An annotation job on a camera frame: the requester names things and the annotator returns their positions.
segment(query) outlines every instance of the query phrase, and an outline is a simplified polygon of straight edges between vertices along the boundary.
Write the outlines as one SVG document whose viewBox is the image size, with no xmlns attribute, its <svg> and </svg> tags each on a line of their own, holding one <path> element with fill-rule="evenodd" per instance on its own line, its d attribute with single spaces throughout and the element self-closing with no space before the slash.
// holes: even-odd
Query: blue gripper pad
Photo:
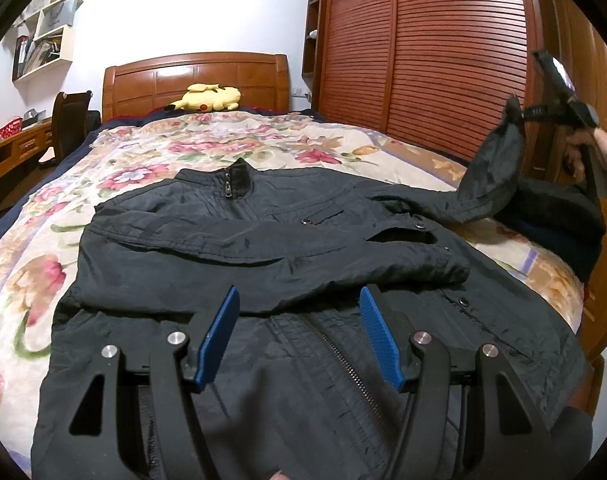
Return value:
<svg viewBox="0 0 607 480">
<path fill-rule="evenodd" d="M 215 380 L 232 335 L 232 329 L 237 323 L 239 308 L 239 291 L 232 286 L 199 348 L 199 368 L 195 375 L 195 383 L 200 391 L 204 390 L 206 384 Z"/>
<path fill-rule="evenodd" d="M 379 361 L 383 378 L 391 383 L 397 391 L 401 391 L 405 384 L 405 378 L 399 363 L 399 348 L 377 306 L 375 298 L 366 286 L 361 289 L 359 295 L 359 311 L 365 331 L 368 332 L 370 344 L 373 346 L 375 356 Z"/>
</svg>

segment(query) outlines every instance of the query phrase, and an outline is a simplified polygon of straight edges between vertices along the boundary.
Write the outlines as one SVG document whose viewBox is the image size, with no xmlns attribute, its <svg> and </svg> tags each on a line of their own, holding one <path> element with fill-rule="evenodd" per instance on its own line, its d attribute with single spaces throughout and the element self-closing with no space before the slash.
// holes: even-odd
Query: wooden cabinet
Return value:
<svg viewBox="0 0 607 480">
<path fill-rule="evenodd" d="M 592 104 L 607 131 L 607 47 L 587 17 L 572 0 L 539 0 L 547 48 L 565 65 L 582 101 Z M 573 177 L 564 164 L 565 132 L 554 134 L 554 143 L 546 177 L 548 180 L 570 183 Z M 603 217 L 607 227 L 607 200 L 602 200 Z M 587 287 L 581 345 L 590 360 L 607 345 L 607 232 L 602 241 L 602 253 Z"/>
<path fill-rule="evenodd" d="M 328 0 L 319 111 L 470 160 L 506 98 L 541 95 L 536 0 Z M 527 131 L 526 168 L 538 125 Z"/>
<path fill-rule="evenodd" d="M 50 119 L 0 141 L 0 178 L 31 156 L 52 146 Z"/>
<path fill-rule="evenodd" d="M 39 171 L 32 174 L 31 170 L 37 167 L 36 155 L 49 146 L 52 146 L 50 119 L 0 140 L 0 216 L 46 176 Z"/>
</svg>

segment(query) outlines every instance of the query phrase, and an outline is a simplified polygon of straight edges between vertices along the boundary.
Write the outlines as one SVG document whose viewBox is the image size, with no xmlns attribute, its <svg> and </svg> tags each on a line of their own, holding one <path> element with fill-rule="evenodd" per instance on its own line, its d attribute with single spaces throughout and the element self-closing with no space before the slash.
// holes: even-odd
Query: jacket sleeve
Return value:
<svg viewBox="0 0 607 480">
<path fill-rule="evenodd" d="M 506 102 L 501 123 L 488 134 L 468 166 L 457 191 L 432 191 L 399 184 L 381 189 L 372 200 L 402 202 L 409 212 L 442 224 L 463 224 L 494 216 L 517 190 L 525 145 L 519 99 Z"/>
</svg>

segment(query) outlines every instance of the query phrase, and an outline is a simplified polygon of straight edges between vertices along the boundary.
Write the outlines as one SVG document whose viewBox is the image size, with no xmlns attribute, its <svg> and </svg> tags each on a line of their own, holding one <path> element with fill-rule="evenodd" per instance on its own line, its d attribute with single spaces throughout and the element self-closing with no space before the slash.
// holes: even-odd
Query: zipper pull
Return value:
<svg viewBox="0 0 607 480">
<path fill-rule="evenodd" d="M 230 185 L 230 173 L 226 171 L 226 183 L 224 184 L 224 190 L 226 192 L 226 198 L 232 197 L 232 187 Z"/>
</svg>

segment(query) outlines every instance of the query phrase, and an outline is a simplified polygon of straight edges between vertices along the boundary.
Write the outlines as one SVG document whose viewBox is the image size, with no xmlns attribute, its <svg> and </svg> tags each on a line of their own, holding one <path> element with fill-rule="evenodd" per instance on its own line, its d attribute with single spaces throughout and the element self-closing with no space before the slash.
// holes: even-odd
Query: red basket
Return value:
<svg viewBox="0 0 607 480">
<path fill-rule="evenodd" d="M 3 128 L 0 128 L 0 135 L 2 139 L 8 139 L 15 134 L 18 134 L 21 130 L 21 123 L 23 119 L 17 117 L 16 119 L 11 120 L 8 124 L 6 124 Z"/>
</svg>

